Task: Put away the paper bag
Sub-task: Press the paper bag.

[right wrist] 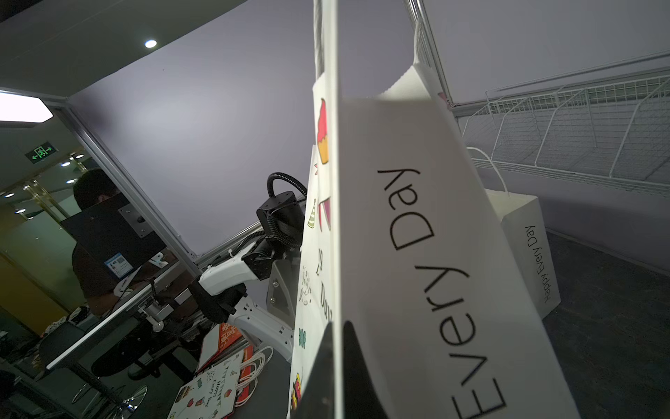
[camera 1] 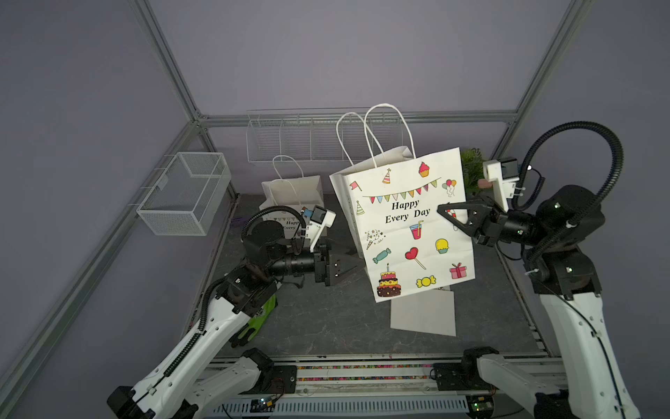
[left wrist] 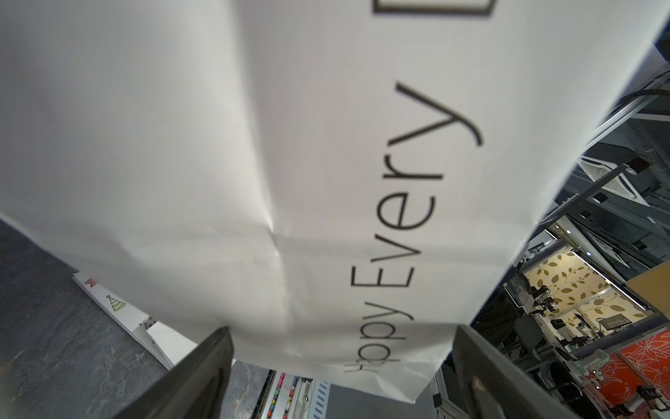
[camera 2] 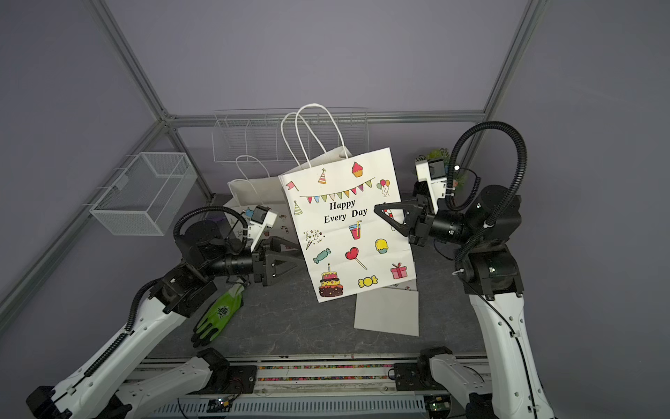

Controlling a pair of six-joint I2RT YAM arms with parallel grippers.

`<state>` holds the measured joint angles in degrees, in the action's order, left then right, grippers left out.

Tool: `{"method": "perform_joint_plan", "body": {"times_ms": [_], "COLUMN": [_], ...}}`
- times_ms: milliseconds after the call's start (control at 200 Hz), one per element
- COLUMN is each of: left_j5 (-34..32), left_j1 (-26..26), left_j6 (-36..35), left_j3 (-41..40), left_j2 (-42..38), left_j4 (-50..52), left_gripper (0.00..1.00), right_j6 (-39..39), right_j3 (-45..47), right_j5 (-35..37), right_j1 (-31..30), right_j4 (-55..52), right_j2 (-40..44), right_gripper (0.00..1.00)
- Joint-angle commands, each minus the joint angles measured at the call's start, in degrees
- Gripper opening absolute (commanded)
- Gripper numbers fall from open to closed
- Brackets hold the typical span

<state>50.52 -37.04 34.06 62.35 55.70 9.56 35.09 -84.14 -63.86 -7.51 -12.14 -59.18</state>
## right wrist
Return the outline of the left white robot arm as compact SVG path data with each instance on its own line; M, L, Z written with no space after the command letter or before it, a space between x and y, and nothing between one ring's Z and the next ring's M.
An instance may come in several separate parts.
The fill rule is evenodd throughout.
M262 230L208 267L188 289L209 321L235 326L290 361L305 213L295 194L286 191L272 193L256 215Z

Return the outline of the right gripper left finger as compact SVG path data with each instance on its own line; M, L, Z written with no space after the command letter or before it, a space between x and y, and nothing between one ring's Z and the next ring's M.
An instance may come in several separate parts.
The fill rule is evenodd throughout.
M298 408L297 419L333 419L334 417L334 352L333 323L326 326L312 372Z

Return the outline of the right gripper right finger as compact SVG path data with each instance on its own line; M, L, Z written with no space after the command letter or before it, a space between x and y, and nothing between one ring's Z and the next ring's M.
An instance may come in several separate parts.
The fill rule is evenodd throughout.
M387 419L351 321L344 324L343 337L345 418Z

